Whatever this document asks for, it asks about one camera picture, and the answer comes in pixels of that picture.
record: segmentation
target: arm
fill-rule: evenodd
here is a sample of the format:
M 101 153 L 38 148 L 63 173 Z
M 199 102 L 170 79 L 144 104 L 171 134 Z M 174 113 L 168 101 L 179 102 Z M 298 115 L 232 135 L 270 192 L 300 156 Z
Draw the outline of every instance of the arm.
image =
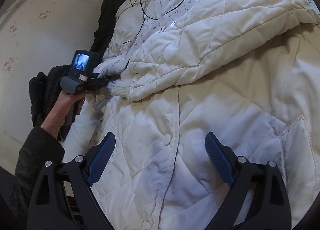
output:
M 19 152 L 15 169 L 16 181 L 12 188 L 9 206 L 24 225 L 27 224 L 30 199 L 41 168 L 48 160 L 55 164 L 62 162 L 64 149 L 57 141 L 57 136 L 72 104 L 81 100 L 84 95 L 85 93 L 67 95 L 65 91 L 61 91 L 41 127 L 33 128 Z M 83 100 L 79 102 L 77 114 L 80 114 L 82 105 Z

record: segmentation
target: dark sleeve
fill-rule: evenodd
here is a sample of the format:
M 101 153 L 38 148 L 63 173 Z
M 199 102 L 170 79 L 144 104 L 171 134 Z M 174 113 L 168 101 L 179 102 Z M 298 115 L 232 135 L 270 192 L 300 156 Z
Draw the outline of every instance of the dark sleeve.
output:
M 28 207 L 36 180 L 43 164 L 51 160 L 62 162 L 64 149 L 60 143 L 41 127 L 29 133 L 19 152 L 15 169 L 15 183 L 10 194 L 9 207 L 12 213 L 26 226 Z

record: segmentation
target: snap button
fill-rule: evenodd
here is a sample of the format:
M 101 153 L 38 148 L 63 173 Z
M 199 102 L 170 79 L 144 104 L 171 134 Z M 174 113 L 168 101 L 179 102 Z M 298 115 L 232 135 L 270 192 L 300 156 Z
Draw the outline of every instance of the snap button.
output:
M 167 145 L 170 144 L 170 142 L 171 142 L 171 136 L 170 136 L 169 134 L 165 135 L 165 136 L 163 137 L 163 144 L 164 144 L 165 146 L 167 146 Z
M 143 222 L 143 229 L 149 230 L 150 228 L 151 228 L 151 225 L 149 224 L 149 222 L 144 221 L 144 222 Z

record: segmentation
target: metal screw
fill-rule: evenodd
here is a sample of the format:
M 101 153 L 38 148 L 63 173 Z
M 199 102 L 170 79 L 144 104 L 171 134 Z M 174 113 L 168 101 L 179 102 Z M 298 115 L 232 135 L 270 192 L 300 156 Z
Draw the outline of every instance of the metal screw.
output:
M 277 166 L 277 164 L 276 164 L 274 161 L 270 161 L 270 162 L 269 162 L 269 165 L 270 165 L 271 167 L 273 167 L 273 168 Z
M 245 163 L 247 161 L 247 159 L 243 156 L 238 157 L 238 162 L 240 163 Z
M 83 161 L 83 156 L 77 156 L 76 158 L 75 158 L 75 161 L 76 162 L 82 162 Z
M 50 167 L 50 166 L 52 165 L 52 161 L 46 161 L 46 162 L 44 163 L 44 165 L 45 165 L 46 167 Z

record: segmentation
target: black jacket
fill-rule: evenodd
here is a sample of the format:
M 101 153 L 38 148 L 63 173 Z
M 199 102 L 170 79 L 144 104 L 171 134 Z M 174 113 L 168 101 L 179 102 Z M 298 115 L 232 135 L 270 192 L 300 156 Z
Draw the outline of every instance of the black jacket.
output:
M 57 66 L 50 70 L 48 76 L 43 72 L 32 78 L 29 82 L 29 96 L 31 100 L 31 120 L 33 126 L 41 126 L 62 90 L 60 80 L 68 75 L 70 65 Z M 70 125 L 63 125 L 60 129 L 65 138 L 69 132 Z
M 63 147 L 52 135 L 39 126 L 33 128 L 19 153 L 10 210 L 0 195 L 0 229 L 27 229 L 28 207 L 41 168 L 48 160 L 61 163 L 63 156 Z
M 90 49 L 100 53 L 101 57 L 106 51 L 116 26 L 116 13 L 126 0 L 103 0 L 99 28 L 94 33 L 94 42 Z

